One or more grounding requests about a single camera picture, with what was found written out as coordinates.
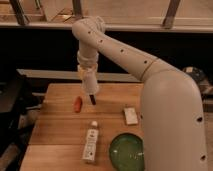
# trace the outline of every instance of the green bowl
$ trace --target green bowl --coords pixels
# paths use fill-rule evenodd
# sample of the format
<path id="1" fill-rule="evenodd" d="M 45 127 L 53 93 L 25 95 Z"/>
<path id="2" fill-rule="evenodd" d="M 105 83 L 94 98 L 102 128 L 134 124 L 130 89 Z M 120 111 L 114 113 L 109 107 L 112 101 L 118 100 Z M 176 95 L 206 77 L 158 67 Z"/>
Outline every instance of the green bowl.
<path id="1" fill-rule="evenodd" d="M 134 134 L 115 137 L 110 144 L 109 157 L 118 171 L 144 171 L 143 141 Z"/>

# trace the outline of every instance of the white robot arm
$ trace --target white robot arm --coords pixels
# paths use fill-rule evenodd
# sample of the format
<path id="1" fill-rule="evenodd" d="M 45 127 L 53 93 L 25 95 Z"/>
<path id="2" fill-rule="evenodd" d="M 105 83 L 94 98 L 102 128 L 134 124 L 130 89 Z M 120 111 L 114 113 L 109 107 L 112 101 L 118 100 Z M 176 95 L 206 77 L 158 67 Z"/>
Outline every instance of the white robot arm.
<path id="1" fill-rule="evenodd" d="M 93 72 L 98 51 L 144 83 L 141 114 L 146 170 L 207 171 L 202 100 L 195 82 L 161 59 L 104 35 L 101 18 L 79 20 L 72 32 L 79 40 L 80 67 L 92 71 L 83 79 L 88 94 L 98 91 Z"/>

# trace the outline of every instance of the black panel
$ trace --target black panel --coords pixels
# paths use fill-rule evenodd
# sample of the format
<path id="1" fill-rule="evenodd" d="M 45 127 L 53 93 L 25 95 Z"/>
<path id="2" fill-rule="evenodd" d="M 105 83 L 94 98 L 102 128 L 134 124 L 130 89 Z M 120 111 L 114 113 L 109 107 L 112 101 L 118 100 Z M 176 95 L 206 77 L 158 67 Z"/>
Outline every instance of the black panel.
<path id="1" fill-rule="evenodd" d="M 107 32 L 107 35 L 156 55 L 182 69 L 198 67 L 213 74 L 213 34 Z M 69 30 L 0 29 L 1 63 L 18 68 L 76 71 L 77 40 Z M 100 57 L 100 72 L 124 72 Z"/>

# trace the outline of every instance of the wooden table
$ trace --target wooden table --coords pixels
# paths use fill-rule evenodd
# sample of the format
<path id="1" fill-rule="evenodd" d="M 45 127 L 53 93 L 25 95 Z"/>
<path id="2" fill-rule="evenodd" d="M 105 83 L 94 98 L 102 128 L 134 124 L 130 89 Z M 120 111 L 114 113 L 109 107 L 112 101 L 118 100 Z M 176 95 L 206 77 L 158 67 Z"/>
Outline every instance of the wooden table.
<path id="1" fill-rule="evenodd" d="M 152 25 L 162 24 L 170 0 L 81 0 L 82 11 L 85 17 L 101 16 L 107 24 Z M 65 9 L 72 9 L 71 0 L 41 0 L 48 21 L 60 21 L 55 17 Z M 212 0 L 187 0 L 181 1 L 174 24 L 177 26 L 200 27 L 213 25 Z M 71 18 L 66 23 L 73 23 Z"/>
<path id="2" fill-rule="evenodd" d="M 110 171 L 110 142 L 124 132 L 142 136 L 141 122 L 125 124 L 123 108 L 135 107 L 139 115 L 142 84 L 100 84 L 93 106 L 81 84 L 50 84 L 36 121 L 21 171 Z M 77 96 L 83 99 L 80 113 L 73 111 Z M 99 123 L 95 165 L 85 164 L 82 153 L 91 121 Z"/>

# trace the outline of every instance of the small bottle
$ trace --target small bottle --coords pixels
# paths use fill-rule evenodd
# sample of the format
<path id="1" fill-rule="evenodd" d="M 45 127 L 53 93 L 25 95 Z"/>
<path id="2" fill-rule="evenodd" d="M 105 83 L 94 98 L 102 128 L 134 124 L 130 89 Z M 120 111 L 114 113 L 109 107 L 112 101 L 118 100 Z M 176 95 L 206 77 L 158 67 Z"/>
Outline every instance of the small bottle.
<path id="1" fill-rule="evenodd" d="M 82 159 L 86 163 L 95 163 L 96 144 L 98 141 L 98 122 L 92 121 L 91 128 L 87 131 L 86 144 L 84 146 Z"/>

